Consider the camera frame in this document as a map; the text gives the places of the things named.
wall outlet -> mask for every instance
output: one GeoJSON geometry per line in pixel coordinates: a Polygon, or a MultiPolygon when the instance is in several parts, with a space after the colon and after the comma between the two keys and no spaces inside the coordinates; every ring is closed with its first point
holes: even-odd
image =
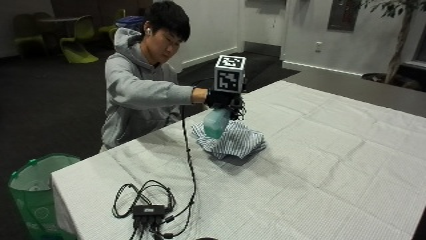
{"type": "Polygon", "coordinates": [[[323,51],[323,42],[317,42],[316,43],[316,52],[321,52],[323,51]]]}

plastic bottle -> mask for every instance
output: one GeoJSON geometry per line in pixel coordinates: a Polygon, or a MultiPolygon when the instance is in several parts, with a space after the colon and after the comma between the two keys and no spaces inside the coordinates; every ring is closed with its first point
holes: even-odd
{"type": "Polygon", "coordinates": [[[231,111],[227,108],[215,108],[204,118],[204,132],[211,138],[220,139],[229,122],[231,111]]]}

green chair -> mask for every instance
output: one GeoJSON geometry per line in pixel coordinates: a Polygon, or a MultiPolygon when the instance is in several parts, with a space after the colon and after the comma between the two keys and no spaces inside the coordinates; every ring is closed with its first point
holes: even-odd
{"type": "Polygon", "coordinates": [[[42,47],[46,55],[48,55],[48,49],[43,40],[38,22],[31,14],[19,14],[14,18],[14,32],[15,32],[15,46],[19,54],[24,58],[24,53],[34,46],[42,47]]]}
{"type": "Polygon", "coordinates": [[[126,17],[126,9],[119,9],[118,12],[116,12],[116,15],[115,15],[115,19],[114,19],[114,23],[112,25],[108,25],[108,26],[103,26],[99,28],[98,32],[102,34],[102,35],[108,35],[110,36],[110,39],[111,39],[111,30],[118,28],[116,27],[116,21],[120,19],[120,18],[124,18],[126,17]]]}
{"type": "Polygon", "coordinates": [[[92,16],[84,16],[75,22],[75,36],[62,38],[60,46],[70,63],[91,63],[99,60],[84,48],[83,43],[95,36],[92,16]]]}
{"type": "Polygon", "coordinates": [[[108,32],[108,36],[110,36],[110,39],[112,41],[112,44],[115,44],[115,37],[116,37],[116,32],[118,32],[118,27],[112,28],[108,32]]]}

person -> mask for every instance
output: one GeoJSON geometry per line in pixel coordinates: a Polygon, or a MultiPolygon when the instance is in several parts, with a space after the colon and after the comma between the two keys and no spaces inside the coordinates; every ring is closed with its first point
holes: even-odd
{"type": "Polygon", "coordinates": [[[235,95],[180,86],[168,60],[191,35],[190,17],[175,2],[147,9],[142,31],[119,28],[106,63],[107,120],[102,151],[178,122],[180,105],[229,105],[235,95]]]}

hoodie sleeve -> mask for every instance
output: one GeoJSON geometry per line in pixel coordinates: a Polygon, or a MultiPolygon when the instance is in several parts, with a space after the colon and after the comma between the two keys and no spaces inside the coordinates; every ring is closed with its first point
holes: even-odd
{"type": "MultiPolygon", "coordinates": [[[[174,74],[166,74],[166,77],[174,77],[174,74]]],[[[144,110],[192,104],[191,86],[176,85],[176,79],[171,79],[172,82],[139,79],[132,73],[132,63],[123,57],[107,60],[106,78],[111,101],[120,106],[144,110]]]]}

